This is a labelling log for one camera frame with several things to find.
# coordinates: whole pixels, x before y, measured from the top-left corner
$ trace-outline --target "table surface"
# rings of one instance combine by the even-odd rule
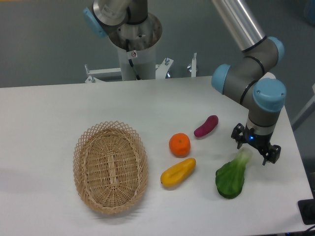
[[[217,128],[204,139],[193,131],[210,115]],[[307,229],[297,201],[312,198],[285,109],[272,144],[276,164],[262,166],[253,149],[243,192],[221,197],[215,172],[237,153],[230,135],[248,111],[211,87],[211,77],[0,89],[0,235],[259,235]],[[114,216],[95,213],[73,181],[74,147],[88,128],[121,121],[146,148],[149,183],[135,207]],[[161,173],[182,161],[168,141],[191,139],[196,169],[166,190]]]

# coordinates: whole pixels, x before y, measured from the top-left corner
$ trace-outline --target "toy vegetable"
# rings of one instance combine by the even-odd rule
[[[206,122],[204,122],[202,126],[197,128],[193,134],[197,138],[203,137],[209,134],[217,126],[218,122],[219,118],[216,115],[209,116]]]
[[[196,160],[188,158],[164,171],[161,175],[161,183],[164,187],[172,187],[183,182],[192,173],[195,166]]]
[[[246,164],[251,158],[252,151],[242,148],[233,161],[216,171],[216,186],[220,195],[232,199],[242,192]]]

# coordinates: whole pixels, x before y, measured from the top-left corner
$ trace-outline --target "woven basket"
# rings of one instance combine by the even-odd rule
[[[139,135],[118,121],[95,125],[81,136],[73,172],[84,203],[106,214],[134,205],[148,183],[147,156]]]

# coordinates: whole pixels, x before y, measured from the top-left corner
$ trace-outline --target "yellow pepper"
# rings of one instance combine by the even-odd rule
[[[161,175],[161,183],[164,187],[172,187],[184,181],[195,169],[195,166],[196,160],[188,158],[164,171]]]

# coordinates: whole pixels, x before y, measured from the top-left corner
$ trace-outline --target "orange object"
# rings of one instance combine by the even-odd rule
[[[174,134],[169,140],[169,148],[177,157],[185,157],[190,151],[190,140],[186,134]]]

